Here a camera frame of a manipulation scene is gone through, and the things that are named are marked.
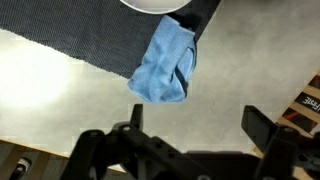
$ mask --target white bowl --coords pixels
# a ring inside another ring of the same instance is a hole
[[[148,14],[166,14],[178,10],[191,0],[120,0],[137,11]]]

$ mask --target microfiber cloth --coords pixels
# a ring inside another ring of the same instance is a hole
[[[129,89],[151,103],[183,102],[195,67],[195,33],[164,16],[128,82]]]

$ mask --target black rubber mat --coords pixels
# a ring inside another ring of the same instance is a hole
[[[220,0],[193,0],[171,13],[201,36]],[[130,78],[163,15],[119,0],[1,0],[0,28]]]

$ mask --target black mat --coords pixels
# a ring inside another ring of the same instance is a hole
[[[170,16],[201,36],[220,0],[193,0]],[[0,28],[130,78],[163,15],[120,0],[1,0]]]

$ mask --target blue towel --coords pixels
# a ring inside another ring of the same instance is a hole
[[[128,82],[129,89],[151,103],[183,102],[196,61],[194,35],[164,16]]]

